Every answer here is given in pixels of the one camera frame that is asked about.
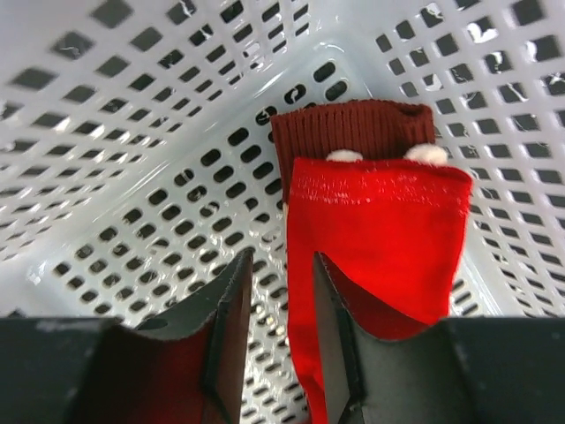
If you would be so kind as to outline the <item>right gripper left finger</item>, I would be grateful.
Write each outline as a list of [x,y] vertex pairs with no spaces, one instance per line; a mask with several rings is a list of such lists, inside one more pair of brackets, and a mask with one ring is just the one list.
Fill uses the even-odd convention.
[[252,265],[245,249],[134,329],[110,318],[3,318],[2,422],[239,422]]

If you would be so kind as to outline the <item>red sock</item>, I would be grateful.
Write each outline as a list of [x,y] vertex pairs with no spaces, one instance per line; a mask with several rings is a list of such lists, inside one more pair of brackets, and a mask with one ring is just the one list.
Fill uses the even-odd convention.
[[313,283],[325,254],[354,285],[377,337],[403,339],[448,314],[471,176],[406,159],[294,162],[286,227],[288,337],[313,423],[328,419]]

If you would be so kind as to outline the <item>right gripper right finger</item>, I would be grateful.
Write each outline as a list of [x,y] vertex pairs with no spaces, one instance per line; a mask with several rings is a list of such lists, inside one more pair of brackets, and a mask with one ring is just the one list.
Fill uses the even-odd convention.
[[426,326],[313,258],[332,423],[561,423],[561,318],[448,318]]

